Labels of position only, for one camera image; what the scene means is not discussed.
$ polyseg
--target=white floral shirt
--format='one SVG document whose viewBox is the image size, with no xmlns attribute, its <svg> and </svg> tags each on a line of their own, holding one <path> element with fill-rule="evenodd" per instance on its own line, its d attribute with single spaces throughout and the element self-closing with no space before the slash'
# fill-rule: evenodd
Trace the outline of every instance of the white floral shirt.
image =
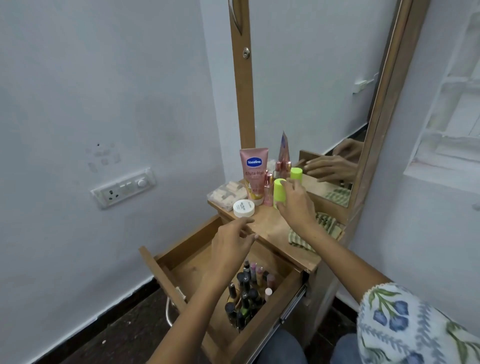
<svg viewBox="0 0 480 364">
<path fill-rule="evenodd" d="M 480 363 L 479 338 L 395 283 L 365 293 L 357 336 L 365 364 Z"/>
</svg>

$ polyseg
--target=pink vaseline tube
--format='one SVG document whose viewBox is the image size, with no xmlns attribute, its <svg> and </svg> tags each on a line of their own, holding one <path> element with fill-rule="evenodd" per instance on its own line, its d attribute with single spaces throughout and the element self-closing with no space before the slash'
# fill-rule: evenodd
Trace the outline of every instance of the pink vaseline tube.
<svg viewBox="0 0 480 364">
<path fill-rule="evenodd" d="M 264 201 L 268 148 L 240 149 L 243 177 L 248 199 L 256 206 Z"/>
</svg>

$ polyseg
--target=hand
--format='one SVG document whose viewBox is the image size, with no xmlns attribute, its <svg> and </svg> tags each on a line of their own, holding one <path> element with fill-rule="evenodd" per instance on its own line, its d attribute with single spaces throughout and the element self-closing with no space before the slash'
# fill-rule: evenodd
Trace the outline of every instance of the hand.
<svg viewBox="0 0 480 364">
<path fill-rule="evenodd" d="M 334 156 L 341 156 L 346 160 L 358 160 L 363 149 L 363 142 L 354 139 L 344 139 L 333 149 Z"/>
<path fill-rule="evenodd" d="M 240 218 L 229 222 L 218 228 L 212 240 L 212 272 L 209 277 L 218 278 L 219 284 L 226 287 L 232 281 L 239 268 L 247 257 L 250 247 L 258 234 L 240 237 L 240 231 L 249 223 L 254 222 L 252 218 Z"/>
<path fill-rule="evenodd" d="M 357 164 L 340 156 L 321 156 L 309 160 L 304 169 L 309 176 L 318 178 L 318 182 L 353 182 L 357 175 Z"/>
<path fill-rule="evenodd" d="M 310 226 L 317 226 L 315 207 L 299 180 L 288 179 L 281 182 L 285 188 L 285 204 L 278 202 L 276 207 L 288 225 L 302 236 Z"/>
</svg>

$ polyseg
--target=neon green cap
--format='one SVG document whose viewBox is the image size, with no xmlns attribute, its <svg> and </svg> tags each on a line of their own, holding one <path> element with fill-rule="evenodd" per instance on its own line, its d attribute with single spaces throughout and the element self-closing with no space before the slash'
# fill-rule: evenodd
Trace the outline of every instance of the neon green cap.
<svg viewBox="0 0 480 364">
<path fill-rule="evenodd" d="M 283 188 L 282 184 L 280 182 L 285 181 L 283 178 L 277 178 L 273 182 L 273 206 L 276 208 L 276 203 L 277 202 L 283 202 L 287 200 L 287 197 L 285 195 L 285 188 Z"/>
<path fill-rule="evenodd" d="M 303 175 L 303 170 L 302 168 L 298 168 L 298 167 L 293 167 L 291 170 L 290 170 L 290 178 L 294 179 L 294 180 L 300 180 L 301 182 L 301 177 Z"/>
</svg>

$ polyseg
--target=wooden mirror frame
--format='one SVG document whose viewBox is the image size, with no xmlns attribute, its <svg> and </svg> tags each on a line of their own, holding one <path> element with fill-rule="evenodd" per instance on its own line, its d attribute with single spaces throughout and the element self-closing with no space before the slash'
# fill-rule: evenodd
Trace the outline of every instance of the wooden mirror frame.
<svg viewBox="0 0 480 364">
<path fill-rule="evenodd" d="M 335 217 L 340 221 L 350 222 L 362 210 L 429 4 L 430 0 L 397 0 L 396 14 L 385 46 L 380 79 L 372 99 L 368 130 L 348 207 L 337 205 L 309 191 L 310 196 L 316 200 L 314 202 L 329 205 L 329 210 L 335 211 Z M 243 49 L 251 49 L 249 0 L 234 0 L 233 7 L 242 29 L 240 34 L 230 12 L 240 145 L 242 148 L 255 148 L 252 62 L 250 58 L 243 58 Z M 297 165 L 302 166 L 305 161 L 317 156 L 316 153 L 301 150 Z"/>
</svg>

